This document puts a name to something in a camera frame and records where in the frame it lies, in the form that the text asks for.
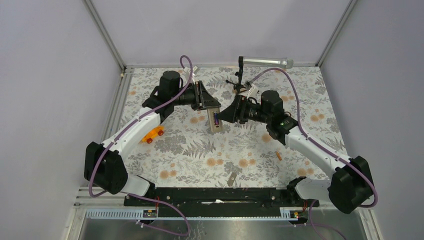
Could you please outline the blue battery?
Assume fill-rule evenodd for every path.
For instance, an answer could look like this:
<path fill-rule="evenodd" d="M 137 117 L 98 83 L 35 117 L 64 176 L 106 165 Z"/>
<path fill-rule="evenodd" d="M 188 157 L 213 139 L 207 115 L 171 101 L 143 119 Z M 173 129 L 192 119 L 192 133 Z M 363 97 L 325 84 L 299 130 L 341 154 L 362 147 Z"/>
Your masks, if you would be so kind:
<path fill-rule="evenodd" d="M 214 113 L 213 114 L 213 118 L 214 118 L 214 125 L 218 126 L 220 124 L 219 119 L 218 119 L 218 113 Z"/>

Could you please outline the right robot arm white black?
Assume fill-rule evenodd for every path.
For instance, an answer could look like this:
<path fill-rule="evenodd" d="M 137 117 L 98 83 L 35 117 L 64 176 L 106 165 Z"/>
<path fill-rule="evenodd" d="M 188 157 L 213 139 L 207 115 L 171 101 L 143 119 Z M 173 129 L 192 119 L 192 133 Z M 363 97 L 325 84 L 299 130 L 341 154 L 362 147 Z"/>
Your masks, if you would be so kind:
<path fill-rule="evenodd" d="M 328 176 L 328 180 L 307 177 L 292 180 L 286 193 L 291 205 L 299 206 L 305 200 L 325 201 L 350 214 L 358 207 L 372 208 L 377 204 L 378 195 L 367 160 L 361 156 L 349 157 L 313 139 L 299 121 L 285 112 L 276 91 L 264 91 L 260 102 L 238 94 L 216 117 L 229 123 L 264 123 L 274 140 L 301 153 Z"/>

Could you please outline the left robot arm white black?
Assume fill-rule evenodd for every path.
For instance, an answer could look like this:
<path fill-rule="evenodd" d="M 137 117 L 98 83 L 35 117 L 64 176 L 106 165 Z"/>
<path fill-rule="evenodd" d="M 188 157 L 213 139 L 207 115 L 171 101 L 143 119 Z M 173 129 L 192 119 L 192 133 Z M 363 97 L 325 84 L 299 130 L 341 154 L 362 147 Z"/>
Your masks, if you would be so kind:
<path fill-rule="evenodd" d="M 144 206 L 154 202 L 151 183 L 140 176 L 130 175 L 124 160 L 142 138 L 174 112 L 176 106 L 209 111 L 220 108 L 221 103 L 207 92 L 201 81 L 193 80 L 192 71 L 184 76 L 174 70 L 165 71 L 136 116 L 102 143 L 91 142 L 86 147 L 84 178 L 88 180 L 88 192 L 92 198 L 101 196 L 101 193 L 93 192 L 93 186 L 98 186 L 103 193 L 136 195 Z"/>

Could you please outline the beige remote control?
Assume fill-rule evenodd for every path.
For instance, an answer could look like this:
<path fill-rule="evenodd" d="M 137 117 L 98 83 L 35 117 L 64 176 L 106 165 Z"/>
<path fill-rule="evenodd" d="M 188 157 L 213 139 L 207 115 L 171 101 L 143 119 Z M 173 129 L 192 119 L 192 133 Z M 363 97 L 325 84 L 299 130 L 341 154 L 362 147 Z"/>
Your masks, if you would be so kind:
<path fill-rule="evenodd" d="M 209 128 L 212 133 L 218 133 L 223 130 L 222 121 L 218 118 L 219 113 L 220 113 L 219 107 L 207 109 Z"/>

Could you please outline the beige battery cover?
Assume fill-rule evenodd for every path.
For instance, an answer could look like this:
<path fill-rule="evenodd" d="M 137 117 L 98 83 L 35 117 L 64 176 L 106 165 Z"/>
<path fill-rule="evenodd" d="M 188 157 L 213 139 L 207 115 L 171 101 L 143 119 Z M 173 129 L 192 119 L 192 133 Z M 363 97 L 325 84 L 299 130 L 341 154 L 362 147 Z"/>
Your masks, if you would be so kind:
<path fill-rule="evenodd" d="M 234 185 L 234 182 L 235 182 L 235 180 L 236 180 L 236 177 L 237 177 L 237 174 L 236 174 L 235 172 L 232 172 L 232 173 L 229 175 L 228 180 L 227 180 L 227 185 L 228 185 L 229 187 L 232 187 L 232 186 Z"/>

